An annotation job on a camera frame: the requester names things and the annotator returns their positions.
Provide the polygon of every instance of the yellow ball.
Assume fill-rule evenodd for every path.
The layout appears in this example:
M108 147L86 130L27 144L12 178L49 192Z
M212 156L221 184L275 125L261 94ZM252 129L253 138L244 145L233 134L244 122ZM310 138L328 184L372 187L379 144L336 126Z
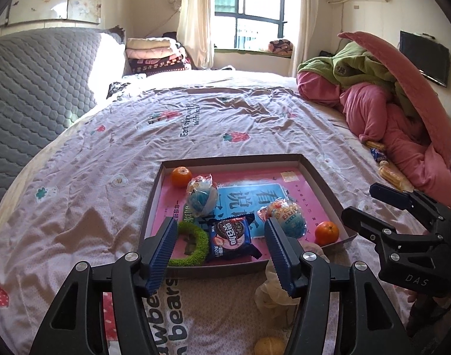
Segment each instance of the yellow ball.
M285 343L280 338L267 337L255 344L255 355L283 355Z

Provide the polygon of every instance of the gray quilted mattress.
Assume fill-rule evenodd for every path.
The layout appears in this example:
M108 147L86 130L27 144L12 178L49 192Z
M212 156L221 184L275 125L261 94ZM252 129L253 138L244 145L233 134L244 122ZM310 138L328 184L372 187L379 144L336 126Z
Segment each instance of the gray quilted mattress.
M119 60L119 52L123 59L123 41L120 28L49 28L0 37L0 201L30 159L95 106L89 77L101 42L113 56L105 61ZM96 88L105 86L107 93L112 76L97 80Z

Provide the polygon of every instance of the orange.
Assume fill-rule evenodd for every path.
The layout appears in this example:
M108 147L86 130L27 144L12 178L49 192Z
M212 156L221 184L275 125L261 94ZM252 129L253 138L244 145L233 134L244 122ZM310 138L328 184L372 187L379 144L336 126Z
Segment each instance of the orange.
M314 237L316 238L316 244L320 246L335 243L339 238L339 228L333 222L322 222L314 231Z
M171 183L178 188L186 188L193 179L193 174L186 167L177 167L171 173Z

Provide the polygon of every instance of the windowsill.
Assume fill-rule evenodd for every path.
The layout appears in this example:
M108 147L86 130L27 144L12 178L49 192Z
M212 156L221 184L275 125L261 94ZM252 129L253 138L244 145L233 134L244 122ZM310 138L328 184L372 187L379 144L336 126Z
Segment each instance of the windowsill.
M217 53L238 53L240 55L262 55L262 56L273 56L273 57L283 57L285 59L290 59L291 56L277 55L276 53L264 52L264 51L250 51L249 49L220 49L215 48Z

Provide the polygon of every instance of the green blanket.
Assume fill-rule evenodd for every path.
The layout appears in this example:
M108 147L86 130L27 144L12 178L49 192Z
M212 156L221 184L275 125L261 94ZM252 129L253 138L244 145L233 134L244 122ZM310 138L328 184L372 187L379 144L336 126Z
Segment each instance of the green blanket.
M344 89L362 82L379 85L395 94L407 116L419 117L400 83L387 67L356 42L347 44L334 57L316 57L300 64L298 73L301 71L317 73Z

